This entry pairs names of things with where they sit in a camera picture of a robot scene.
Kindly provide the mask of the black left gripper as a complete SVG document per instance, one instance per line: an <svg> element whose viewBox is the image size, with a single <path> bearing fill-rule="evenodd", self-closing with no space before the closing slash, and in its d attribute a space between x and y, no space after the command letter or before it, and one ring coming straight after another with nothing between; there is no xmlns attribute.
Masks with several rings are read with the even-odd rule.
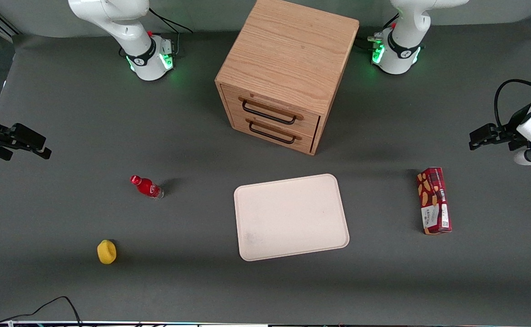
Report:
<svg viewBox="0 0 531 327"><path fill-rule="evenodd" d="M527 139L521 135L516 129L524 121L527 116L530 106L524 106L517 110L506 124L502 124L500 120L499 110L495 106L495 118L498 127L500 128L500 140L508 142L510 151L515 151L522 147L528 146ZM469 149L471 151L478 149L484 145L497 143L497 126L495 124L485 124L469 133Z"/></svg>

